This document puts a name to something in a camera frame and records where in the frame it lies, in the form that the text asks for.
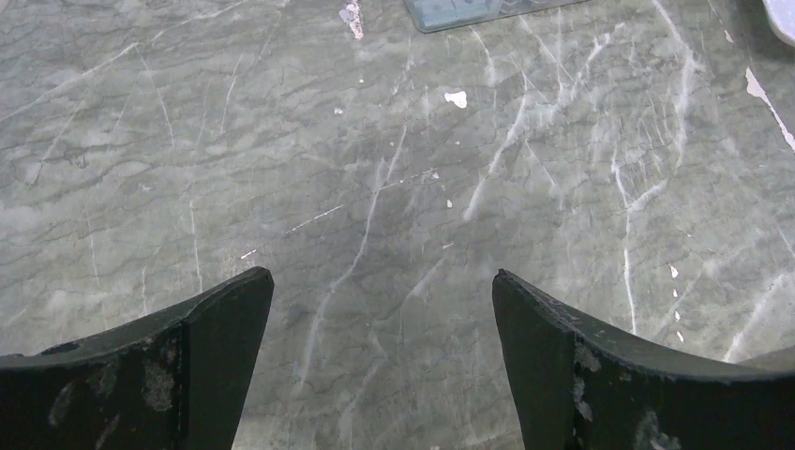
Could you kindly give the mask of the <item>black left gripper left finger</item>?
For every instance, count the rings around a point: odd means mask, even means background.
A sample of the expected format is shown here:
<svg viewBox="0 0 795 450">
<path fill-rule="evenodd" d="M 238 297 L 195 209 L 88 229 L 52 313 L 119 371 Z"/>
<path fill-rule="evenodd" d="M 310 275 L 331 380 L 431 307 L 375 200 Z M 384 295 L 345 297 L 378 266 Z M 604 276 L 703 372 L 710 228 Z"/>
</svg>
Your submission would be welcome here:
<svg viewBox="0 0 795 450">
<path fill-rule="evenodd" d="M 253 267 L 188 300 L 1 359 L 5 449 L 228 449 L 274 293 Z"/>
</svg>

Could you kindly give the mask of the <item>white three-tier dessert stand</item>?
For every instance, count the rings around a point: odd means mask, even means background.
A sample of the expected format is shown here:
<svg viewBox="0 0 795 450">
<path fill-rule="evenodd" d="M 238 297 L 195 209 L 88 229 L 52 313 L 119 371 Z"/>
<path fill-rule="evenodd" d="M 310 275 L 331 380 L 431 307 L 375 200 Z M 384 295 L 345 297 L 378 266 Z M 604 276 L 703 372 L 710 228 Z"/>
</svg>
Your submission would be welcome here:
<svg viewBox="0 0 795 450">
<path fill-rule="evenodd" d="M 774 34 L 787 45 L 795 46 L 795 1 L 763 0 L 769 25 Z"/>
</svg>

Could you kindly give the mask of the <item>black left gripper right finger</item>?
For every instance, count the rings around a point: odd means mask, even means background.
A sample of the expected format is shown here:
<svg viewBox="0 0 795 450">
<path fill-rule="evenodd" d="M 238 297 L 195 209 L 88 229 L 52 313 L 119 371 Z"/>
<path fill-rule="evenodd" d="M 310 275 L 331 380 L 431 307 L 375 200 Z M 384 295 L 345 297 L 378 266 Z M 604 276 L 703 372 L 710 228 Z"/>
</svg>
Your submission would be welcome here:
<svg viewBox="0 0 795 450">
<path fill-rule="evenodd" d="M 492 304 L 528 449 L 790 449 L 794 351 L 739 364 L 625 332 L 501 270 Z"/>
</svg>

